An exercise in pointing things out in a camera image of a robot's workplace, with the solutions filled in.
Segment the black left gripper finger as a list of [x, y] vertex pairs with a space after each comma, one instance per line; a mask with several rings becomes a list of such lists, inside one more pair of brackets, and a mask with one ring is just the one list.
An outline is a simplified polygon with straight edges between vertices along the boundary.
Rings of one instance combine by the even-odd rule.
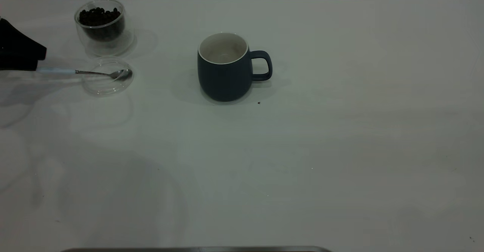
[[43, 61], [47, 48], [24, 35], [5, 18], [0, 20], [0, 46], [2, 55], [16, 55]]
[[17, 71], [36, 71], [38, 66], [38, 61], [22, 61], [22, 62], [1, 62], [0, 70], [17, 70]]

